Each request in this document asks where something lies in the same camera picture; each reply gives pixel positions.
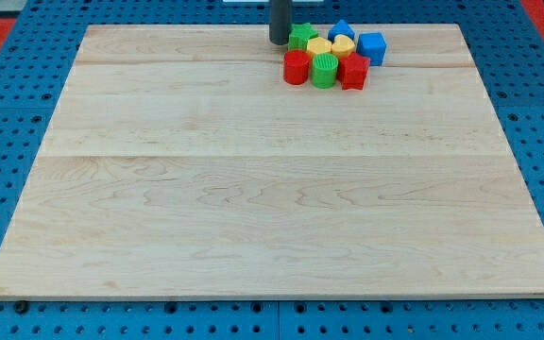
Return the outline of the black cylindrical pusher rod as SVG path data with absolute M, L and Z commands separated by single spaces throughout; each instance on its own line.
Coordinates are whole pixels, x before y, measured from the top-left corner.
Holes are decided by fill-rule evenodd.
M 292 0 L 269 1 L 268 38 L 275 45 L 286 45 L 292 29 Z

